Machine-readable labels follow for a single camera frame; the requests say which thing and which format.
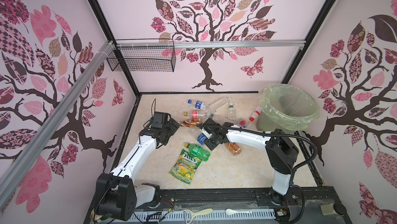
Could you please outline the Pocari Sweat bottle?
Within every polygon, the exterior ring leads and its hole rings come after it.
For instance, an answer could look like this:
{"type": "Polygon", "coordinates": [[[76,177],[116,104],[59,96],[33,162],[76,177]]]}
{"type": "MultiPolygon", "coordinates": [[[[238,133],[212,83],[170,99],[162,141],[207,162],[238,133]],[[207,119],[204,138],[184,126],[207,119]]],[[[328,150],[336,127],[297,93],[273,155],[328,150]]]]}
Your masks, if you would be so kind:
{"type": "Polygon", "coordinates": [[[205,141],[208,139],[206,135],[198,128],[193,127],[190,131],[190,135],[197,141],[200,145],[204,145],[205,141]]]}

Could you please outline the green soda bottle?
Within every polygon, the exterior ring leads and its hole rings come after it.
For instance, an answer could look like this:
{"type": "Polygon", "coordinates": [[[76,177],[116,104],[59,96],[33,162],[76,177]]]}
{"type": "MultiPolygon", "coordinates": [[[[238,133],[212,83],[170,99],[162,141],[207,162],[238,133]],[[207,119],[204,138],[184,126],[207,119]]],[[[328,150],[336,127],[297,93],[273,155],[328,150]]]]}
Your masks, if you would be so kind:
{"type": "Polygon", "coordinates": [[[194,157],[205,162],[209,160],[210,152],[203,149],[202,147],[192,143],[186,143],[185,147],[189,150],[189,152],[192,155],[194,155],[194,157]]]}

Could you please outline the red cap white bottle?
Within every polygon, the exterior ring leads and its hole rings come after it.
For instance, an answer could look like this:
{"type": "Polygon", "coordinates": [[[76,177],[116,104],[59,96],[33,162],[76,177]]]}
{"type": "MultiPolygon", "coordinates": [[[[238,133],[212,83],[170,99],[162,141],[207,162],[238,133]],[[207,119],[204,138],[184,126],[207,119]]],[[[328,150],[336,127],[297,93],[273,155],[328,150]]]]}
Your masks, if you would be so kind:
{"type": "Polygon", "coordinates": [[[260,116],[261,111],[262,111],[261,106],[256,107],[249,118],[250,122],[255,121],[260,116]]]}

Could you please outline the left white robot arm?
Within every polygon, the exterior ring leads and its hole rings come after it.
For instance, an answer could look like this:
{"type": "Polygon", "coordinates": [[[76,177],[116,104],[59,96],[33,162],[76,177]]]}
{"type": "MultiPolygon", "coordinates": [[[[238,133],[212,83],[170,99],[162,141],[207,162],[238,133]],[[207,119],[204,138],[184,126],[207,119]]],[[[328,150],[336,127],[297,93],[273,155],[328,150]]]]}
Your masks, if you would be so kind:
{"type": "Polygon", "coordinates": [[[95,217],[107,217],[128,221],[135,209],[149,204],[160,204],[161,190],[158,185],[144,183],[135,186],[135,180],[150,154],[166,145],[180,128],[174,119],[162,124],[150,121],[139,133],[139,140],[127,157],[110,173],[102,173],[96,180],[92,221],[95,217]]]}

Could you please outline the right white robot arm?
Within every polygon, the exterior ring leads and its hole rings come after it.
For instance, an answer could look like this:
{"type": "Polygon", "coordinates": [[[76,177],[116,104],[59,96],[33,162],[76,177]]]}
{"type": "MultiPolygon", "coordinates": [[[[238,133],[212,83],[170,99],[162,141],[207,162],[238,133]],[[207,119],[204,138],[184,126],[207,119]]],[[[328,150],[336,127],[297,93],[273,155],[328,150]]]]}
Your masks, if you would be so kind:
{"type": "Polygon", "coordinates": [[[201,124],[199,128],[209,135],[209,148],[221,143],[241,143],[267,153],[269,162],[275,171],[272,191],[285,196],[292,186],[294,175],[302,164],[297,164],[299,149],[291,141],[294,135],[281,133],[264,133],[236,126],[201,124]]]}

